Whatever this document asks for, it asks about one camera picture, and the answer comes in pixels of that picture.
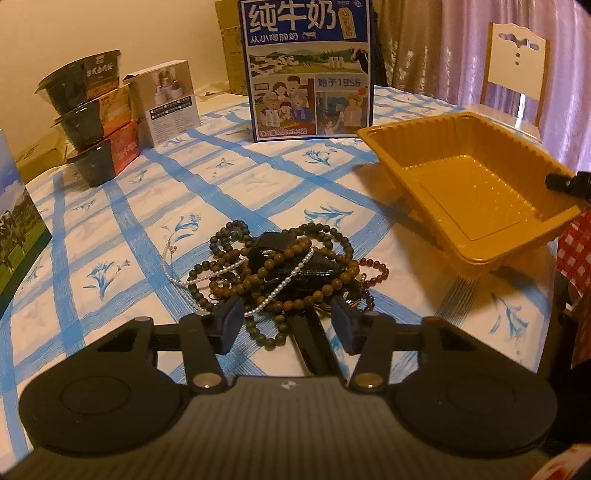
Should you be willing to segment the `white wooden chair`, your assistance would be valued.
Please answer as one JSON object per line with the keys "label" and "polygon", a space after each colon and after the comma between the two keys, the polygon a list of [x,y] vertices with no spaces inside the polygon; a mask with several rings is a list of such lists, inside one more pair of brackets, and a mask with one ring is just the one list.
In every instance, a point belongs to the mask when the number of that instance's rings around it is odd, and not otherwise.
{"label": "white wooden chair", "polygon": [[[514,23],[489,24],[480,100],[466,109],[542,143],[539,125],[546,99],[551,42]],[[519,95],[513,115],[485,104],[490,85]]]}

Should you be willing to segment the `middle black noodle bowl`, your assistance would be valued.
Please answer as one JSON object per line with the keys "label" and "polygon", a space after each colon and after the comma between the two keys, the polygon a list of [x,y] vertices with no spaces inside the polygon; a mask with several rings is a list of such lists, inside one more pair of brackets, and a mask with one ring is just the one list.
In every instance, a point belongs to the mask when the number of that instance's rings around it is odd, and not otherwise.
{"label": "middle black noodle bowl", "polygon": [[56,121],[77,151],[99,143],[131,121],[129,86],[123,85],[61,115]]}

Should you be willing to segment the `top black noodle bowl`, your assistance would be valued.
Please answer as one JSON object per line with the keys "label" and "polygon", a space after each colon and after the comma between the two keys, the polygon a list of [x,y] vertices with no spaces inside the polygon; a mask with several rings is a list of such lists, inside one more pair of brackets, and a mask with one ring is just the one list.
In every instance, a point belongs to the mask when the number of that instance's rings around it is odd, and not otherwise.
{"label": "top black noodle bowl", "polygon": [[35,94],[64,115],[119,87],[120,56],[109,50],[72,61],[43,78]]}

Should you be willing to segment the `red white checked cloth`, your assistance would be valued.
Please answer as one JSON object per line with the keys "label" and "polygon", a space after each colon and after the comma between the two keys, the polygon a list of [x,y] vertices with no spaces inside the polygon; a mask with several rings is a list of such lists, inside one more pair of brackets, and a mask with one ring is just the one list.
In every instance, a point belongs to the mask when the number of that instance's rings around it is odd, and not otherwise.
{"label": "red white checked cloth", "polygon": [[572,307],[577,322],[571,366],[590,359],[590,210],[575,218],[558,242],[557,270],[577,292]]}

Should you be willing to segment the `black noodle bowl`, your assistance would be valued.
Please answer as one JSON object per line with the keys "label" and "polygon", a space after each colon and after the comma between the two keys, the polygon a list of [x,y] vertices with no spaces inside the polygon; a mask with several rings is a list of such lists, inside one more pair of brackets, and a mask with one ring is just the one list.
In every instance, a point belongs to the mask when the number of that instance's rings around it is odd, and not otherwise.
{"label": "black noodle bowl", "polygon": [[72,61],[43,78],[35,94],[64,115],[119,87],[120,56],[109,50]]}
{"label": "black noodle bowl", "polygon": [[99,143],[131,121],[129,86],[123,85],[61,115],[56,121],[77,151]]}
{"label": "black noodle bowl", "polygon": [[89,187],[114,179],[140,154],[137,121],[131,120],[87,150],[68,158]]}

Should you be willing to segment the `cardboard box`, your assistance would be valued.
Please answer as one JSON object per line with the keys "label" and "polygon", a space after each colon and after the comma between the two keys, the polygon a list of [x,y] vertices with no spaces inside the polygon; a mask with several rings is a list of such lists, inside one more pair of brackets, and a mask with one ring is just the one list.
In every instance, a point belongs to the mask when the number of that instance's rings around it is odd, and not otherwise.
{"label": "cardboard box", "polygon": [[236,95],[247,95],[245,60],[242,51],[242,30],[238,18],[238,1],[221,0],[214,2],[224,63],[228,74],[229,91]]}

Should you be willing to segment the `bottom black noodle bowl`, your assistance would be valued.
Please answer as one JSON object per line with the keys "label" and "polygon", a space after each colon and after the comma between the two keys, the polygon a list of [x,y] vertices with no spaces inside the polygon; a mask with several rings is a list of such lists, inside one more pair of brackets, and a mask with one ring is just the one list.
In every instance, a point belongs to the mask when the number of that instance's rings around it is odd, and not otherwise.
{"label": "bottom black noodle bowl", "polygon": [[131,120],[87,150],[68,158],[89,187],[114,179],[140,154],[137,121]]}

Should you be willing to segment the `pink patterned curtain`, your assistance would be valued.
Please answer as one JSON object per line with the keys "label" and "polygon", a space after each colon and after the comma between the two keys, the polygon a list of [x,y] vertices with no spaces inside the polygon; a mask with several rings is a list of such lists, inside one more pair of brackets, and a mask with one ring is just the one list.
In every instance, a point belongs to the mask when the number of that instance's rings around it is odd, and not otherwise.
{"label": "pink patterned curtain", "polygon": [[[377,1],[385,79],[456,105],[485,103],[539,124],[543,145],[573,171],[590,168],[587,1]],[[489,26],[514,23],[550,43],[544,103],[484,85]]]}

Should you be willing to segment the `landscape picture box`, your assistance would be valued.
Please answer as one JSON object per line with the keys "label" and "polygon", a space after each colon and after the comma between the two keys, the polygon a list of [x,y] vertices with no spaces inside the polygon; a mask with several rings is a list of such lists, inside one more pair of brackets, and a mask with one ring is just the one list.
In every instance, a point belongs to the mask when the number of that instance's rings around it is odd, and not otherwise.
{"label": "landscape picture box", "polygon": [[4,132],[0,144],[0,312],[4,315],[51,233],[21,178]]}

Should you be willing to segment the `blue milk carton box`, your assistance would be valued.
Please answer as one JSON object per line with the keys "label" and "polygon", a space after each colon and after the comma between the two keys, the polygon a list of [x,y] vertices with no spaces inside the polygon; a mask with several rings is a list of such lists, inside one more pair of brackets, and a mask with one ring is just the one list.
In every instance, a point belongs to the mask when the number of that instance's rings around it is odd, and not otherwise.
{"label": "blue milk carton box", "polygon": [[369,1],[242,1],[256,142],[353,137],[373,123]]}

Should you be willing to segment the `yellow plastic tray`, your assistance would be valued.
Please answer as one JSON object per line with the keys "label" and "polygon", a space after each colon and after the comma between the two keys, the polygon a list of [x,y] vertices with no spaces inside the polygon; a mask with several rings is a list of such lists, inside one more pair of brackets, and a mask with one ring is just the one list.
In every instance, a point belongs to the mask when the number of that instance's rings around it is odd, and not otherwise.
{"label": "yellow plastic tray", "polygon": [[471,112],[367,127],[358,135],[465,278],[551,242],[586,207],[545,184],[568,169]]}

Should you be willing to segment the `blue white checked tablecloth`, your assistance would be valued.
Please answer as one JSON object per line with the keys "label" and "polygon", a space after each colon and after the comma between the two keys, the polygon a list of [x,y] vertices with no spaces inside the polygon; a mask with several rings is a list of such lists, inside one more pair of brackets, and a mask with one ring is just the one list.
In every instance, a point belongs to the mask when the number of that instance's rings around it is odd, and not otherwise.
{"label": "blue white checked tablecloth", "polygon": [[226,222],[252,235],[315,222],[338,229],[356,258],[385,264],[377,310],[405,323],[447,319],[523,366],[540,364],[551,310],[555,249],[544,246],[477,280],[461,278],[359,139],[256,143],[249,106],[204,106],[200,126],[144,152],[89,188],[71,167],[27,188],[50,243],[1,320],[1,466],[30,449],[18,417],[29,381],[127,320],[170,323],[189,307],[166,279],[175,249],[185,277]]}

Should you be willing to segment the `small white product box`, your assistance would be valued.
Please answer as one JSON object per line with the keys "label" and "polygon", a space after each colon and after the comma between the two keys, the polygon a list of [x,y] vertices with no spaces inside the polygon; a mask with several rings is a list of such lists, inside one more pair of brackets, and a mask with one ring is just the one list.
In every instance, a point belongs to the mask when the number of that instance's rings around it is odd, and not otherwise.
{"label": "small white product box", "polygon": [[153,148],[200,126],[190,69],[172,60],[127,74],[141,148]]}

